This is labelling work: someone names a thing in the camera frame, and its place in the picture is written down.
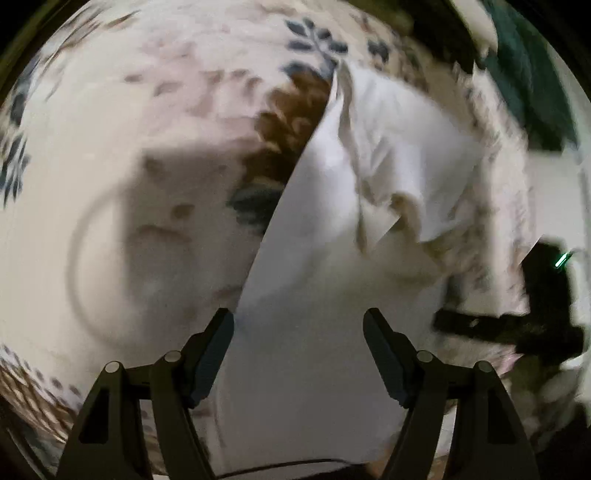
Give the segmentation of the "white small garment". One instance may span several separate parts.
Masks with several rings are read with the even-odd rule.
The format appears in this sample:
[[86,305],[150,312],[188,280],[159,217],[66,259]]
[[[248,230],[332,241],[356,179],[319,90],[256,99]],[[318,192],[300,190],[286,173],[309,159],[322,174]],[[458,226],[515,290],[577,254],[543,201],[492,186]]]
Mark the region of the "white small garment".
[[378,308],[429,341],[482,157],[419,91],[339,66],[238,302],[208,431],[216,471],[381,456],[404,413],[363,339],[363,314]]

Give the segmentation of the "dark green plush blanket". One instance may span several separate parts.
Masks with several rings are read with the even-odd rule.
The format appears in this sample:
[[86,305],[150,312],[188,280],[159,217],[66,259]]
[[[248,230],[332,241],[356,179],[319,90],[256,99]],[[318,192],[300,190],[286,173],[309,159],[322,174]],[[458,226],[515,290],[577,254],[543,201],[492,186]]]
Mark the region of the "dark green plush blanket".
[[533,150],[559,152],[579,138],[562,82],[539,32],[504,1],[482,3],[498,39],[483,64]]

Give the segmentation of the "floral plush bed blanket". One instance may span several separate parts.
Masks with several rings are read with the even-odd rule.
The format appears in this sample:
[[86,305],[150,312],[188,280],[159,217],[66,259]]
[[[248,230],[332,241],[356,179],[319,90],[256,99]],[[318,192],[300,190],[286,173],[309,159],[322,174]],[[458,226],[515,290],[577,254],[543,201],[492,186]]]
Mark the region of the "floral plush bed blanket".
[[[218,309],[236,316],[344,63],[414,88],[479,143],[444,292],[457,282],[471,313],[526,311],[528,141],[485,69],[349,1],[91,1],[1,105],[1,394],[44,467],[107,362],[151,363]],[[441,342],[431,322],[417,346],[508,370],[506,348]]]

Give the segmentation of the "beige folded garment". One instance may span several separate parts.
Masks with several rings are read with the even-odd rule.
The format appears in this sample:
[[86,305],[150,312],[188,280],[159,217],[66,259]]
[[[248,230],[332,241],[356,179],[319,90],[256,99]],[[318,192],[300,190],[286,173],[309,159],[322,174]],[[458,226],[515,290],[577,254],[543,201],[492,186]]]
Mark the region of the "beige folded garment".
[[491,15],[478,0],[451,0],[467,28],[478,53],[486,57],[498,52],[498,35]]

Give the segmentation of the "black folded garment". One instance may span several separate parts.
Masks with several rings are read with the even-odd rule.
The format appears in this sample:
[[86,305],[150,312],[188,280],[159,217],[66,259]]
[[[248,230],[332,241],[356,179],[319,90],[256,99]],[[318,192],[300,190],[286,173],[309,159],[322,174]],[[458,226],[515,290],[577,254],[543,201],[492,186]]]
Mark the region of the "black folded garment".
[[351,4],[402,36],[410,36],[440,61],[458,64],[469,74],[474,64],[480,65],[480,54],[469,30],[450,1],[361,0]]

